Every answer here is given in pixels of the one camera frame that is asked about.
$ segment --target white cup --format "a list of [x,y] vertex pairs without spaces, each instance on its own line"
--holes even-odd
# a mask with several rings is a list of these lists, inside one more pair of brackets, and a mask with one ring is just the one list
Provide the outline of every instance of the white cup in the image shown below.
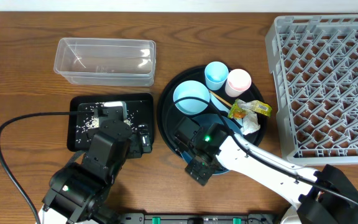
[[224,91],[230,97],[237,97],[251,86],[251,76],[243,69],[234,69],[227,76]]

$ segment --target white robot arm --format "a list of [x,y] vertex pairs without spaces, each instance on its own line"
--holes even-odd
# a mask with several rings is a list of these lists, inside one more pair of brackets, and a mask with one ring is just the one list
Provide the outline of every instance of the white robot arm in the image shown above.
[[[265,150],[254,146],[241,135],[236,134],[236,138],[247,149],[250,149],[253,154],[261,159],[268,161],[276,167],[285,169],[295,175],[300,175],[315,182],[317,178],[313,175],[316,169],[310,167],[301,167],[291,164],[283,159],[266,152]],[[301,205],[299,201],[300,195],[307,195],[311,190],[311,186],[295,180],[285,174],[273,170],[254,158],[248,156],[240,147],[234,142],[231,136],[223,142],[220,147],[221,152],[216,156],[219,163],[225,168],[244,174],[262,185],[270,188],[280,196],[291,203],[292,208],[282,219],[281,224],[296,224],[301,223],[296,210]]]

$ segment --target light blue bowl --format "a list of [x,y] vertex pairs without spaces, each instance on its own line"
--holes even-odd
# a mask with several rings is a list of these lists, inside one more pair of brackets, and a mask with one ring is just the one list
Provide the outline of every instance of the light blue bowl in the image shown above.
[[[198,81],[189,80],[179,84],[173,92],[173,101],[187,96],[197,97],[209,102],[208,89]],[[201,113],[208,105],[198,100],[188,99],[182,100],[175,106],[185,115],[194,115]]]

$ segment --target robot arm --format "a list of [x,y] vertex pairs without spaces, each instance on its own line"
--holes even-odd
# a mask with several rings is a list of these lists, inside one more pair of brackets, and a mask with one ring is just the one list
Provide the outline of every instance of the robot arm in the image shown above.
[[146,125],[139,125],[138,132],[132,133],[124,122],[124,102],[106,104],[94,110],[99,128],[87,131],[91,145],[81,164],[68,164],[51,178],[50,189],[42,200],[43,224],[57,220],[66,220],[67,224],[91,219],[104,224],[119,221],[116,213],[103,209],[103,203],[126,159],[140,158],[150,153],[152,146]]
[[[283,159],[270,154],[245,140],[241,135],[236,134],[236,138],[241,144],[250,149],[256,156],[268,161],[276,167],[285,169],[292,174],[300,175],[315,182],[317,178],[313,175],[316,169],[310,167],[301,167],[291,164]],[[216,155],[219,163],[229,169],[244,174],[262,185],[270,188],[280,196],[285,198],[296,209],[300,206],[298,200],[300,195],[307,195],[311,190],[311,186],[302,182],[296,181],[294,178],[275,171],[254,158],[247,156],[246,153],[234,142],[231,136],[228,136],[219,148],[221,152]]]
[[[286,222],[282,223],[358,223],[358,206],[332,194],[325,194],[316,187],[323,186],[358,202],[357,189],[343,172],[331,165],[326,165],[321,172],[297,166],[235,134],[242,148],[252,153],[249,156],[223,125],[213,124],[206,130],[189,118],[183,118],[178,123],[175,137],[178,150],[193,158],[185,170],[201,185],[205,185],[216,170],[224,167],[251,177],[290,202],[292,208],[286,214]],[[315,186],[293,177],[301,177],[315,183]]]

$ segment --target snack wrapper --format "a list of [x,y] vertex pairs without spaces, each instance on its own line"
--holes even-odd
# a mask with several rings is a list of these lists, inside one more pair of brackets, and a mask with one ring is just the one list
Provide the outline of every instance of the snack wrapper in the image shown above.
[[268,117],[270,117],[272,113],[272,108],[268,104],[262,103],[259,100],[246,103],[240,99],[236,99],[227,117],[236,119],[244,118],[247,115],[247,110],[260,113]]

